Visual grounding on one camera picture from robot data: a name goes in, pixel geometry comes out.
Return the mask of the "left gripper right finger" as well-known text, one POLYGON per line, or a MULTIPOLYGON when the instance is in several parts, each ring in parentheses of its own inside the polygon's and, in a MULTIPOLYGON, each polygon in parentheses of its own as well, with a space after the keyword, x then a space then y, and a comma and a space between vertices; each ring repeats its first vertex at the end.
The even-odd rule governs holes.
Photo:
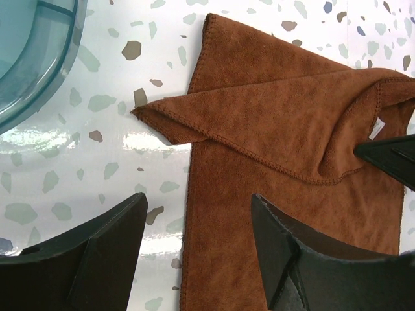
POLYGON ((269 310, 413 310, 414 253, 387 255, 327 236, 264 197, 251 199, 269 310))

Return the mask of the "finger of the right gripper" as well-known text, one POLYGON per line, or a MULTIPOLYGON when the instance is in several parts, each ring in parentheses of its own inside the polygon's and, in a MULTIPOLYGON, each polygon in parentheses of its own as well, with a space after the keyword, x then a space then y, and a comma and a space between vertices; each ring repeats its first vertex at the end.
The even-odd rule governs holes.
POLYGON ((353 153, 414 190, 414 134, 362 143, 353 153))

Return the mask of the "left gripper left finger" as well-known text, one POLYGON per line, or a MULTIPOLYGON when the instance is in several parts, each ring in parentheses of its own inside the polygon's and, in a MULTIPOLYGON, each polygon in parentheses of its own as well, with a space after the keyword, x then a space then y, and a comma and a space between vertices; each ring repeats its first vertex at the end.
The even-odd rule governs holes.
POLYGON ((148 202, 135 193, 65 233, 1 257, 2 310, 126 310, 148 202))

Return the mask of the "brown towel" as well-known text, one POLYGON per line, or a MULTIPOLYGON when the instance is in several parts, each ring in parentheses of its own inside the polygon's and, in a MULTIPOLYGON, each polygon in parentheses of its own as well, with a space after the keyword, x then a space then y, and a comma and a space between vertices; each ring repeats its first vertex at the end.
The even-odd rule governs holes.
POLYGON ((405 135, 414 79, 352 69, 208 14, 187 94, 134 115, 191 144, 181 310, 266 310, 251 221, 260 194, 332 238, 397 255, 403 185, 354 148, 405 135))

